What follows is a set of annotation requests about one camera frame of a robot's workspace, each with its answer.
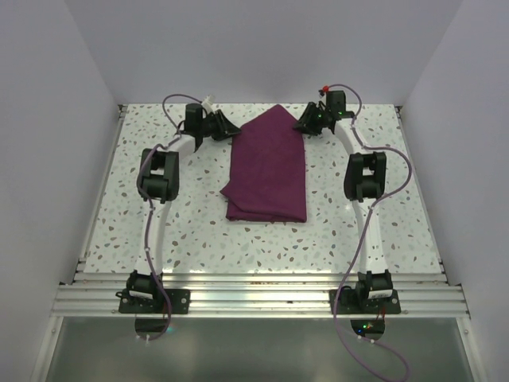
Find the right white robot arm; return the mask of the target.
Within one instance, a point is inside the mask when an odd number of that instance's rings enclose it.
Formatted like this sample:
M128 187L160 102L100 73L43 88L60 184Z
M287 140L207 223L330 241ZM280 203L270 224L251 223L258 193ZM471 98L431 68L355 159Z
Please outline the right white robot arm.
M372 312L393 294L393 283L383 254L381 228L374 203L385 191L387 156L373 151L350 123L355 113L341 108L333 113L322 103L310 102L294 129L303 134L319 135L328 128L343 144L348 154L344 175L344 194L352 203L359 227L358 281L343 288L339 300L346 305L355 302L363 312Z

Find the purple cloth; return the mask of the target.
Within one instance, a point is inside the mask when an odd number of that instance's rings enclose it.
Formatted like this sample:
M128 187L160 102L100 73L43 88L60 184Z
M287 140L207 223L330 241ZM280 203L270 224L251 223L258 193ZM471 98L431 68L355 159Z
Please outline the purple cloth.
M228 220L307 221L305 145L296 122L276 105L232 139L230 177L221 189Z

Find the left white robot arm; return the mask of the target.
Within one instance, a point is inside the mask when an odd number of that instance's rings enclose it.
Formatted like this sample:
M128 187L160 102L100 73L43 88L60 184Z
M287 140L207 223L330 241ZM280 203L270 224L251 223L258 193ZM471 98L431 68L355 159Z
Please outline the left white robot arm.
M241 133L221 111L207 111L198 103L186 106L185 118L174 125L176 132L167 143L142 151L136 188L143 200L144 228L141 254L126 283L126 296L137 298L147 312L165 304L162 285L163 243L172 202L180 189L180 160L195 153L205 138L223 141Z

